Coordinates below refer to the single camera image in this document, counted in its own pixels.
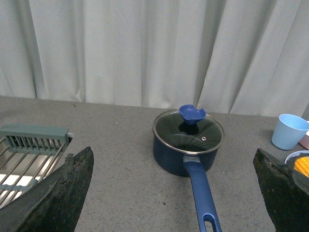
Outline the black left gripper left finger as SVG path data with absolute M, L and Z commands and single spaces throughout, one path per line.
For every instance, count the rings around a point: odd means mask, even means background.
M 91 182 L 90 147 L 68 154 L 65 163 L 0 210 L 2 232 L 72 232 Z

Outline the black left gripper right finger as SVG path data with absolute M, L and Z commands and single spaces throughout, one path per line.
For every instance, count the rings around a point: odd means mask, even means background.
M 309 178 L 294 169 L 301 157 L 285 164 L 259 148 L 253 159 L 265 206 L 277 232 L 309 230 Z

